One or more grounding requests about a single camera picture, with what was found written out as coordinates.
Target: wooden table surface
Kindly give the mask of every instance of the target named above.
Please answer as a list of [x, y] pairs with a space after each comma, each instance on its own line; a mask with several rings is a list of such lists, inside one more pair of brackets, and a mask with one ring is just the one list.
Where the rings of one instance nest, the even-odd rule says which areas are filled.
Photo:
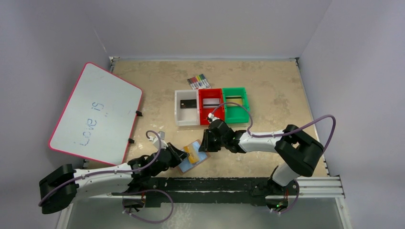
[[[174, 91], [189, 90], [187, 79], [204, 74], [212, 88], [244, 87], [247, 92], [254, 125], [253, 132], [272, 132], [288, 124], [302, 126], [311, 115], [300, 75], [292, 61], [125, 61], [116, 63], [113, 73], [143, 90], [140, 111], [143, 117], [135, 122], [127, 161], [156, 152], [145, 137], [147, 130], [164, 131], [165, 141], [181, 149], [203, 138], [206, 127], [177, 127], [174, 122]], [[247, 125], [233, 127], [246, 129]], [[315, 129], [306, 132], [313, 137]], [[283, 159], [274, 153], [250, 152], [233, 154], [226, 149], [211, 153], [207, 159], [181, 175], [169, 169], [159, 177], [269, 177]], [[104, 167], [90, 162], [90, 167]], [[314, 177], [326, 177], [323, 160], [318, 162]]]

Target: gray floor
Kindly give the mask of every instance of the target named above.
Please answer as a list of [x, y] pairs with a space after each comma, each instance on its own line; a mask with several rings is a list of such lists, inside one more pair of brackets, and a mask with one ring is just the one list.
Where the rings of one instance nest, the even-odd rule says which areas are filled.
[[[122, 214], [121, 199], [90, 198], [74, 205], [69, 229], [246, 229], [299, 228], [342, 229], [334, 198], [298, 199], [294, 208], [280, 217], [267, 208], [248, 204], [175, 204], [172, 217], [161, 224], [147, 224]], [[167, 216], [170, 204], [146, 208], [138, 216], [159, 220]]]

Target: purple cable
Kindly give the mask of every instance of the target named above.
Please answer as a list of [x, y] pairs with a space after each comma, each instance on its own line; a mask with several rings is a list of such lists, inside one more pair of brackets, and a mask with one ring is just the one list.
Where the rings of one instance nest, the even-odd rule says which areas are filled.
[[280, 214], [284, 214], [284, 213], [290, 211], [290, 210], [292, 209], [292, 207], [297, 203], [298, 196], [299, 196], [299, 184], [298, 184], [298, 181], [297, 181], [297, 180], [295, 180], [295, 182], [296, 182], [296, 184], [297, 184], [297, 196], [295, 196], [295, 199], [294, 199], [294, 201], [292, 202], [292, 204], [289, 205], [284, 211], [281, 211]]
[[331, 114], [327, 114], [327, 115], [324, 115], [324, 116], [322, 116], [322, 117], [319, 117], [319, 118], [315, 119], [314, 121], [312, 121], [312, 122], [310, 122], [310, 123], [308, 123], [308, 124], [303, 125], [302, 127], [298, 128], [298, 129], [295, 129], [295, 130], [290, 131], [290, 132], [287, 132], [287, 133], [275, 134], [275, 135], [254, 135], [254, 134], [252, 134], [252, 133], [250, 132], [250, 128], [252, 128], [252, 126], [253, 126], [253, 117], [252, 117], [252, 115], [250, 114], [250, 112], [249, 112], [244, 106], [242, 106], [242, 105], [240, 105], [240, 104], [237, 104], [237, 103], [234, 103], [234, 102], [225, 102], [225, 103], [219, 104], [219, 105], [212, 111], [212, 114], [214, 114], [214, 112], [215, 112], [218, 108], [220, 108], [221, 106], [223, 106], [223, 105], [225, 105], [225, 104], [234, 104], [234, 105], [237, 105], [237, 106], [243, 108], [243, 109], [247, 112], [247, 114], [249, 115], [249, 118], [250, 118], [250, 125], [249, 125], [249, 127], [246, 129], [246, 131], [247, 131], [247, 133], [248, 133], [250, 136], [252, 136], [252, 137], [262, 138], [262, 137], [283, 137], [283, 136], [289, 136], [289, 135], [295, 134], [295, 133], [297, 133], [297, 132], [299, 132], [299, 131], [301, 131], [301, 130], [303, 130], [303, 129], [305, 129], [305, 128], [311, 126], [311, 125], [314, 125], [315, 123], [319, 122], [319, 121], [322, 120], [322, 119], [325, 119], [325, 118], [328, 118], [328, 117], [329, 117], [329, 118], [332, 119], [333, 123], [332, 123], [332, 129], [330, 130], [330, 134], [329, 134], [328, 140], [326, 141], [325, 147], [323, 148], [323, 152], [325, 152], [325, 151], [326, 151], [326, 148], [328, 148], [328, 146], [329, 146], [330, 141], [332, 140], [333, 133], [335, 132], [336, 118], [335, 118], [333, 115], [331, 115]]
[[[117, 170], [117, 171], [115, 171], [115, 170], [107, 170], [107, 171], [98, 171], [98, 172], [88, 173], [88, 174], [85, 175], [85, 177], [91, 177], [91, 176], [94, 176], [94, 175], [99, 175], [99, 174], [104, 174], [104, 173], [115, 173], [115, 172], [117, 172], [117, 173], [130, 173], [130, 172], [137, 172], [137, 171], [140, 171], [140, 170], [143, 170], [143, 169], [149, 167], [153, 162], [156, 161], [156, 159], [158, 159], [158, 156], [159, 156], [159, 154], [160, 154], [160, 149], [161, 149], [161, 147], [162, 147], [162, 141], [161, 141], [161, 139], [160, 139], [159, 134], [156, 133], [155, 131], [153, 131], [153, 130], [148, 130], [148, 131], [146, 132], [146, 137], [149, 139], [148, 133], [153, 133], [154, 135], [156, 135], [156, 137], [157, 137], [158, 140], [159, 140], [159, 149], [158, 149], [158, 151], [157, 151], [155, 157], [154, 157], [149, 163], [147, 163], [145, 166], [140, 167], [140, 168], [137, 168], [137, 169], [133, 169], [133, 170]], [[72, 178], [72, 179], [70, 179], [70, 180], [68, 180], [68, 181], [65, 181], [65, 182], [62, 183], [61, 185], [57, 186], [56, 188], [52, 189], [52, 191], [50, 191], [48, 194], [46, 194], [46, 195], [41, 199], [41, 201], [39, 201], [38, 206], [41, 207], [42, 204], [44, 203], [44, 201], [46, 201], [51, 195], [53, 195], [53, 194], [54, 194], [55, 192], [57, 192], [59, 189], [65, 187], [65, 186], [68, 185], [69, 183], [75, 182], [75, 181], [80, 180], [80, 179], [84, 179], [84, 177], [75, 177], [75, 178]]]
[[159, 189], [147, 189], [147, 190], [143, 190], [143, 191], [139, 191], [139, 192], [125, 193], [125, 194], [123, 194], [123, 196], [131, 196], [131, 195], [141, 194], [141, 193], [144, 193], [144, 192], [160, 192], [160, 193], [163, 193], [165, 196], [167, 196], [167, 198], [169, 198], [170, 204], [171, 204], [171, 210], [170, 210], [169, 215], [168, 215], [166, 218], [161, 219], [161, 220], [157, 220], [157, 221], [144, 219], [144, 218], [141, 218], [141, 217], [139, 217], [139, 216], [136, 216], [136, 215], [134, 215], [134, 214], [128, 212], [128, 211], [125, 209], [124, 201], [123, 201], [123, 203], [122, 203], [122, 208], [124, 209], [124, 212], [125, 212], [127, 215], [132, 216], [132, 217], [134, 217], [134, 218], [136, 218], [136, 219], [139, 219], [139, 220], [141, 220], [141, 221], [143, 221], [143, 222], [146, 222], [146, 223], [163, 223], [164, 221], [168, 220], [168, 219], [170, 218], [170, 216], [173, 214], [174, 203], [173, 203], [173, 199], [172, 199], [165, 191], [162, 191], [162, 190], [159, 190]]

